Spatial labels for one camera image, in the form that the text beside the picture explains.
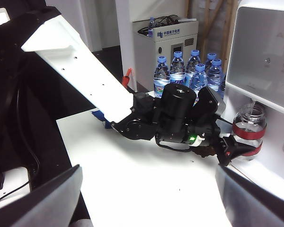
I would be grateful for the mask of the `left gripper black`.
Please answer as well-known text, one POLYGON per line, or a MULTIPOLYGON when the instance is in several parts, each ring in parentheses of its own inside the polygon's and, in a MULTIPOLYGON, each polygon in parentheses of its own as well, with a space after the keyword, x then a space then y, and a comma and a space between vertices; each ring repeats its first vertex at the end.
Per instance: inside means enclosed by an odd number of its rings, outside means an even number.
POLYGON ((232 160, 251 161, 261 150, 261 139, 247 140, 241 137, 222 137, 217 140, 216 154, 219 163, 227 166, 232 160))

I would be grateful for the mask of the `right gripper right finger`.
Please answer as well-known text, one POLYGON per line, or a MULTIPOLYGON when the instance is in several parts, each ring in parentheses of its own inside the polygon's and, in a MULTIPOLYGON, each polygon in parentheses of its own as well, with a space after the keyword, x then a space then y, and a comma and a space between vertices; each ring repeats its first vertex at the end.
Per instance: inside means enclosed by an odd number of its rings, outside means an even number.
POLYGON ((233 227, 284 227, 283 199, 222 165, 215 179, 233 227))

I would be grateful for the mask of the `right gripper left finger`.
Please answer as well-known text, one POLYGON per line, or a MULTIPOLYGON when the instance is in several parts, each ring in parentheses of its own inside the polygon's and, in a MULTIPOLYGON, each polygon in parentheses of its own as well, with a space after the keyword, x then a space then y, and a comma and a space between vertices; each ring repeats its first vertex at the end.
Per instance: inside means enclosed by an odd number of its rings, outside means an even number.
POLYGON ((0 227, 67 227, 78 204, 82 168, 76 165, 0 208, 0 227))

